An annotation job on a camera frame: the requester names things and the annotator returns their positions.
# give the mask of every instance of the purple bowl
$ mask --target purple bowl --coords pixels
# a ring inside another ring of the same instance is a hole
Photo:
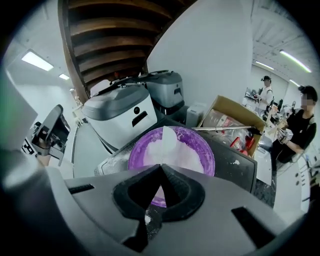
[[[180,127],[169,126],[174,130],[177,139],[180,142],[187,144],[190,148],[195,150],[199,155],[200,162],[203,166],[204,174],[208,176],[215,175],[215,158],[208,143],[195,131]],[[128,169],[134,170],[141,168],[144,165],[144,156],[147,146],[150,142],[162,139],[163,127],[149,131],[143,137],[141,137],[134,145],[128,161]],[[153,205],[159,207],[166,207],[166,201],[164,198],[155,196],[151,202]]]

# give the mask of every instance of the metal rod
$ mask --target metal rod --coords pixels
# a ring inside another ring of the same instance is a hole
[[[217,126],[217,127],[194,127],[192,129],[194,129],[195,131],[226,131],[226,130],[240,130],[240,129],[250,129],[250,128],[254,128],[256,129],[256,127],[252,126],[252,125],[244,125],[244,126]]]

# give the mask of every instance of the gray machine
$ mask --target gray machine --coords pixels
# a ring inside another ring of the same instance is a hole
[[[139,77],[129,77],[113,82],[113,85],[138,82],[144,85],[151,96],[158,120],[163,117],[185,123],[187,109],[183,96],[181,76],[173,71],[161,70]]]
[[[0,185],[15,206],[15,222],[32,229],[51,253],[271,255],[285,229],[249,192],[192,170],[163,164],[63,180],[59,170],[44,169],[34,157],[3,151],[0,157],[5,160]],[[20,178],[8,179],[10,174]],[[159,216],[160,230],[148,241],[145,214],[159,186],[167,208]]]

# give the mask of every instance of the white cabinet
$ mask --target white cabinet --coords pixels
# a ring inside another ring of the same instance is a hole
[[[310,178],[306,161],[300,157],[277,173],[274,211],[289,224],[308,212]]]
[[[278,171],[274,211],[280,216],[282,213],[288,212],[300,213],[301,195],[302,186],[299,165],[293,163],[287,169]]]

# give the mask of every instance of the cardboard box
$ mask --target cardboard box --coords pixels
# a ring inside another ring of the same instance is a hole
[[[206,116],[212,109],[219,111],[231,118],[234,118],[235,120],[239,121],[245,126],[255,126],[261,132],[261,134],[263,134],[263,131],[266,127],[266,123],[255,113],[251,112],[249,109],[245,108],[241,104],[221,95],[218,95],[216,97],[215,101],[211,105],[208,112],[202,118],[198,127],[202,126]],[[250,157],[253,157],[256,148],[258,147],[261,135],[255,134],[253,135],[253,137],[255,139],[255,142],[252,148],[248,151],[248,155]]]

